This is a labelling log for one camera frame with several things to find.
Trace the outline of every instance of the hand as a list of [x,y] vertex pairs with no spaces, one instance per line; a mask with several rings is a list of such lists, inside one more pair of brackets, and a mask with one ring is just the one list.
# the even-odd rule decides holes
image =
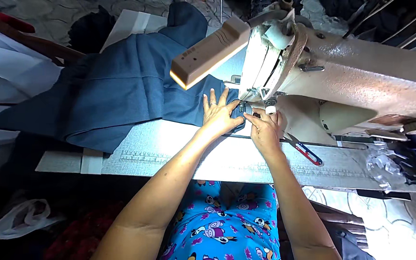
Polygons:
[[219,103],[216,103],[215,90],[210,90],[210,101],[208,104],[208,97],[203,95],[203,126],[199,129],[204,138],[211,142],[218,137],[229,132],[234,127],[243,123],[243,117],[231,118],[232,110],[237,107],[240,100],[235,100],[226,105],[229,88],[226,87],[219,97]]
[[280,130],[282,114],[277,111],[277,114],[269,116],[266,114],[266,110],[260,108],[253,108],[253,112],[258,113],[261,119],[247,113],[243,115],[253,124],[251,126],[251,139],[256,148],[263,156],[281,152],[279,138],[283,136]]

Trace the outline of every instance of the woman's left hand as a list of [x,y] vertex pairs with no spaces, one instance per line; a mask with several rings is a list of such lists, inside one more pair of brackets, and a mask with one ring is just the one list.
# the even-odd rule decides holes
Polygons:
[[240,100],[232,101],[226,104],[229,88],[226,87],[219,97],[219,103],[216,103],[215,90],[210,90],[210,99],[203,95],[203,126],[199,129],[199,133],[210,142],[216,140],[223,134],[241,125],[244,121],[243,117],[231,118],[232,110],[240,103]]

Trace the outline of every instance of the white tape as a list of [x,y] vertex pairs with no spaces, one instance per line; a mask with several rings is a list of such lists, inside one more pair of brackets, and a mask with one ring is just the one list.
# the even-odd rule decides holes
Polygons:
[[100,174],[102,171],[102,157],[104,154],[101,151],[92,150],[89,148],[83,149],[83,157],[81,157],[81,174]]

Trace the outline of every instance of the woman's right hand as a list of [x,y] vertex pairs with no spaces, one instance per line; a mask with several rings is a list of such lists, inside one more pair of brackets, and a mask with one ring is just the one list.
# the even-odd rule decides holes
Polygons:
[[251,139],[256,148],[263,156],[281,153],[279,138],[283,136],[280,130],[282,114],[278,111],[277,114],[269,116],[264,109],[260,108],[253,108],[253,112],[258,113],[261,119],[247,113],[243,115],[253,124],[251,126]]

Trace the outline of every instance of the forearm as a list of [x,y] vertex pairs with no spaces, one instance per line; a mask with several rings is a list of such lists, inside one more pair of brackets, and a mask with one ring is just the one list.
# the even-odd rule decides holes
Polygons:
[[282,219],[292,248],[334,247],[281,151],[264,157],[274,179]]
[[184,196],[200,157],[212,141],[207,138],[210,137],[197,132],[131,199],[114,225],[164,230]]

